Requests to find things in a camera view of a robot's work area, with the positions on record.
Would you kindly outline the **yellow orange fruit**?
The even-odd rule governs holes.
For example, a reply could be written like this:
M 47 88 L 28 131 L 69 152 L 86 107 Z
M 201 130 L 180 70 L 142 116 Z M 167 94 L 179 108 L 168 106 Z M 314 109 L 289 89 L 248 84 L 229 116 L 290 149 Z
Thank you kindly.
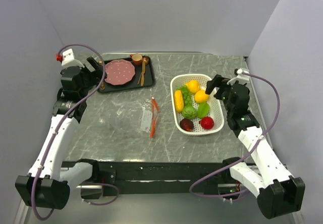
M 194 100 L 197 104 L 207 102 L 209 95 L 205 93 L 205 90 L 199 90 L 194 95 Z

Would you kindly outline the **green star fruit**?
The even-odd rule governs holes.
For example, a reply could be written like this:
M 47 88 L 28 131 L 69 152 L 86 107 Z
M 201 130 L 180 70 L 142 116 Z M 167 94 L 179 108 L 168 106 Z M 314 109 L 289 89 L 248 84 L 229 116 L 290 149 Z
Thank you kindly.
M 199 105 L 198 110 L 197 110 L 197 117 L 202 119 L 207 116 L 209 113 L 210 106 L 207 102 L 203 102 Z

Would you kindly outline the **green round cabbage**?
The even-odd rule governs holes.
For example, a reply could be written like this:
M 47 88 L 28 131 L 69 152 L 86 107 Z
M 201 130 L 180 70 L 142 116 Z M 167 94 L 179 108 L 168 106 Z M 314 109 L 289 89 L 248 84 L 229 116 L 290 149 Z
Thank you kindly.
M 197 110 L 192 105 L 186 105 L 181 114 L 183 118 L 192 120 L 197 116 Z

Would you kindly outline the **yellow corn cob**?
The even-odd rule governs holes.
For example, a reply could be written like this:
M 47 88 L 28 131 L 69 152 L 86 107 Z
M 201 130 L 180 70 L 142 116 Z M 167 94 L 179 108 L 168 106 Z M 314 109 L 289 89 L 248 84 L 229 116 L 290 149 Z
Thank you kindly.
M 184 99 L 181 90 L 176 90 L 174 93 L 174 104 L 175 110 L 178 113 L 181 113 L 184 108 Z

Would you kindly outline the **clear zip top bag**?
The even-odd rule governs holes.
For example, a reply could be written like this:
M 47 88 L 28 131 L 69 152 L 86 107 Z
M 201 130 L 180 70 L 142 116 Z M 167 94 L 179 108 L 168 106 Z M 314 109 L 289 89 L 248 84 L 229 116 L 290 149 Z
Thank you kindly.
M 156 98 L 126 101 L 116 110 L 115 119 L 110 125 L 122 133 L 145 134 L 149 138 L 155 136 L 159 107 Z

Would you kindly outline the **green grape bunch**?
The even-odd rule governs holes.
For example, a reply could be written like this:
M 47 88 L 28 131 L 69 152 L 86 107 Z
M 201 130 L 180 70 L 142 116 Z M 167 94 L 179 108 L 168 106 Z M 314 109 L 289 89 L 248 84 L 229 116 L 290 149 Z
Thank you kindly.
M 182 92 L 183 100 L 184 100 L 184 106 L 192 105 L 192 98 L 191 93 L 186 85 L 183 85 L 178 88 Z

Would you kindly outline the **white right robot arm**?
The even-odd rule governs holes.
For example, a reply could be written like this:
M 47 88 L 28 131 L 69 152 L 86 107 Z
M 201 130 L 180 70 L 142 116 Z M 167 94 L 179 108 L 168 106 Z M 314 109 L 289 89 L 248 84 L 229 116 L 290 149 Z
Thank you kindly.
M 246 147 L 246 156 L 252 157 L 258 172 L 248 167 L 242 157 L 230 164 L 225 163 L 208 177 L 221 174 L 227 183 L 239 181 L 256 197 L 261 213 L 272 219 L 301 209 L 305 183 L 281 163 L 265 138 L 266 131 L 261 129 L 249 110 L 250 90 L 246 86 L 249 80 L 250 74 L 245 72 L 238 73 L 233 79 L 216 75 L 207 82 L 206 93 L 217 88 L 214 97 L 224 103 L 228 126 Z

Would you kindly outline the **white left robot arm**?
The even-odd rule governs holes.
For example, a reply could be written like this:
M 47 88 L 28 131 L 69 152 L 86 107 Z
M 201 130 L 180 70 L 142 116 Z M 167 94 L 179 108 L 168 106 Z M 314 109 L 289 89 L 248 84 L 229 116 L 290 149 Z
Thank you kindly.
M 67 147 L 87 107 L 84 97 L 99 84 L 102 63 L 88 57 L 94 68 L 70 66 L 61 70 L 61 88 L 53 106 L 51 125 L 35 163 L 25 176 L 18 176 L 15 187 L 27 206 L 63 209 L 70 193 L 83 182 L 95 184 L 100 179 L 98 161 L 80 159 L 66 172 L 61 166 Z

